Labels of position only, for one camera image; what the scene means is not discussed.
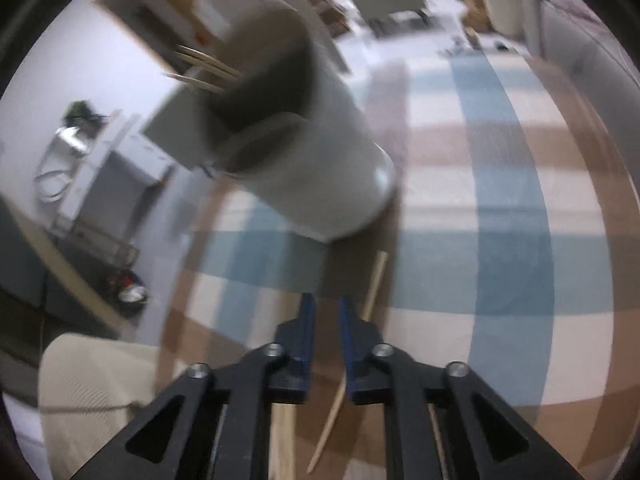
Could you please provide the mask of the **wooden chopstick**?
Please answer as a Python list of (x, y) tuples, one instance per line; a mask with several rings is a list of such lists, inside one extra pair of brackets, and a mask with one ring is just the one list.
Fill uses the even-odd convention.
[(271, 409), (269, 478), (294, 480), (296, 445), (296, 406), (273, 404)]
[[(343, 301), (341, 303), (341, 306), (343, 307), (340, 318), (341, 322), (348, 322), (349, 313), (357, 315), (359, 321), (370, 321), (375, 307), (376, 298), (378, 298), (378, 291), (380, 290), (384, 278), (387, 261), (387, 252), (382, 252), (382, 250), (380, 250), (376, 253), (366, 300), (364, 300), (363, 307), (360, 311), (360, 316), (357, 315), (357, 312), (353, 308), (349, 307), (349, 305), (346, 304), (346, 301)], [(352, 330), (347, 324), (341, 326), (341, 337), (343, 343), (343, 356), (345, 358), (345, 371), (341, 382), (338, 385), (338, 389), (336, 390), (329, 415), (324, 422), (318, 443), (314, 448), (314, 454), (311, 455), (311, 459), (306, 469), (306, 474), (312, 474), (321, 460), (322, 454), (324, 453), (324, 450), (328, 445), (329, 438), (331, 437), (332, 431), (337, 422), (338, 415), (341, 413), (342, 407), (345, 403), (350, 378), (352, 378), (352, 375), (354, 374), (355, 358), (352, 356), (352, 354), (355, 350), (355, 335), (352, 333)]]

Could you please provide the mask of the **cream cushion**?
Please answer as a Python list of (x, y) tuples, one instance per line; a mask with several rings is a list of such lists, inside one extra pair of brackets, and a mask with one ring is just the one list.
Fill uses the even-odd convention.
[(160, 349), (68, 333), (48, 345), (38, 377), (44, 446), (69, 479), (156, 397)]

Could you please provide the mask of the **plaid checkered tablecloth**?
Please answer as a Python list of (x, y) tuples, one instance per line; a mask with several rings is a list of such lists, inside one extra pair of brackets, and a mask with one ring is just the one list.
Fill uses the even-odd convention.
[(314, 385), (297, 467), (337, 385), (341, 297), (367, 295), (388, 342), (464, 361), (584, 477), (611, 479), (639, 426), (639, 199), (590, 102), (519, 54), (422, 58), (350, 77), (399, 190), (370, 228), (331, 245), (291, 231), (228, 179), (195, 223), (157, 361), (221, 366), (317, 297)]

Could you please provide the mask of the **white utensil holder cylinder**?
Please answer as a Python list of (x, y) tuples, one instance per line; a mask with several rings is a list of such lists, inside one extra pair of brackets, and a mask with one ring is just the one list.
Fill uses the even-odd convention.
[(318, 242), (372, 223), (394, 164), (303, 15), (279, 0), (244, 14), (219, 58), (239, 76), (200, 99), (214, 168)]

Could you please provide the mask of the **white drawer cabinet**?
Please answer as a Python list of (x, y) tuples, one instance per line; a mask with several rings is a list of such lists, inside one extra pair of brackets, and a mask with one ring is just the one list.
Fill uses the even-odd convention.
[(53, 221), (62, 233), (85, 226), (125, 234), (142, 194), (164, 182), (175, 161), (141, 132), (141, 117), (116, 110), (81, 159)]

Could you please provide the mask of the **potted green plant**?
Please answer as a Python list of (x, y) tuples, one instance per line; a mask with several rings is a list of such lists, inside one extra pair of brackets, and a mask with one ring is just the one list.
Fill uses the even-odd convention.
[(66, 127), (100, 128), (106, 117), (96, 113), (88, 101), (74, 101), (67, 107), (63, 122)]

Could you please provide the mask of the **cardboard box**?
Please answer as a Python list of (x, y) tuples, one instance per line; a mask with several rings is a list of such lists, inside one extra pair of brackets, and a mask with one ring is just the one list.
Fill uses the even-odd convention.
[(489, 32), (491, 22), (486, 0), (461, 0), (465, 11), (460, 16), (463, 27), (471, 27), (477, 32)]

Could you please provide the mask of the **white trash bin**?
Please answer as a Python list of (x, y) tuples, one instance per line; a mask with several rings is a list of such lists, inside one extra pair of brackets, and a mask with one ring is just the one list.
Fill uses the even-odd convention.
[(491, 27), (510, 39), (523, 36), (523, 0), (486, 0)]

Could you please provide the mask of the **grey sofa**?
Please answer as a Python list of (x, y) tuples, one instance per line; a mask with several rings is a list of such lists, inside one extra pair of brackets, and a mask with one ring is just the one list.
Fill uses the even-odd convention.
[(582, 0), (523, 0), (531, 54), (558, 66), (608, 127), (628, 168), (639, 171), (639, 72)]

